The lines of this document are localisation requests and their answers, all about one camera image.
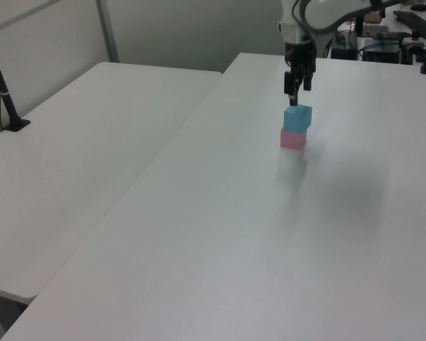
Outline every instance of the white wall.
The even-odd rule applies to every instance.
[[[122,63],[224,72],[240,52],[283,54],[280,0],[107,0]]]
[[[21,116],[107,60],[95,0],[61,0],[0,31],[1,71]]]

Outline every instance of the table surface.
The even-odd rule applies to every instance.
[[[241,54],[3,340],[426,340],[426,76],[318,60],[293,151],[287,68]]]
[[[220,77],[101,63],[1,133],[0,295],[38,295]]]

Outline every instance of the pink cube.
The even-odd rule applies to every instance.
[[[304,134],[295,133],[281,129],[281,147],[297,149],[298,151],[306,144],[307,131]]]

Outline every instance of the stacked cubes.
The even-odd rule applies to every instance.
[[[306,144],[307,129],[311,125],[312,107],[290,106],[284,111],[281,147],[300,150]]]

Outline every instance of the blue cube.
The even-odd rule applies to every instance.
[[[284,130],[304,134],[311,126],[312,107],[290,106],[284,111]]]

